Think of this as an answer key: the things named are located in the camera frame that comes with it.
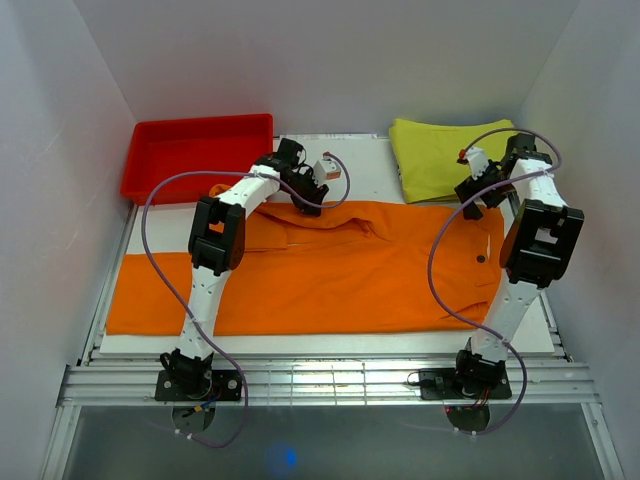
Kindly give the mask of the orange trousers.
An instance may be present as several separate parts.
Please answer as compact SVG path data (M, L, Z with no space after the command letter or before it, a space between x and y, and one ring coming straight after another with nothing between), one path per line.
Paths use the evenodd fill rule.
M218 336L463 330L496 295L504 220L444 206L351 201L302 215L265 203L225 286Z

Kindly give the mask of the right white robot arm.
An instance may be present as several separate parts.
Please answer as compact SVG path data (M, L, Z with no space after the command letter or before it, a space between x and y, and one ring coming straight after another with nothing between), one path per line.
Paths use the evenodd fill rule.
M451 373L458 394L487 398L508 387L504 342L513 338L543 290L565 274L584 214L559 194L551 173L553 161L537 150L532 134L510 137L498 162L476 146L463 149L458 162L470 169L470 176L454 188L460 201L479 199L496 208L512 193L519 200L500 249L503 275L484 327L459 351Z

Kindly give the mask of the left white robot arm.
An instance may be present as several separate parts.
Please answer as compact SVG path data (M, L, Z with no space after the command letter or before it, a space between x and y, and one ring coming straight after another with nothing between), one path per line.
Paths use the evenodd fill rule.
M169 380L190 399L205 397L212 387L211 335L225 285L244 256L249 215L283 190L303 214L318 216L327 182L341 176L340 165L330 157L309 166L303 154L301 144L283 139L229 190L196 204L188 240L192 274L185 320L176 347L160 356Z

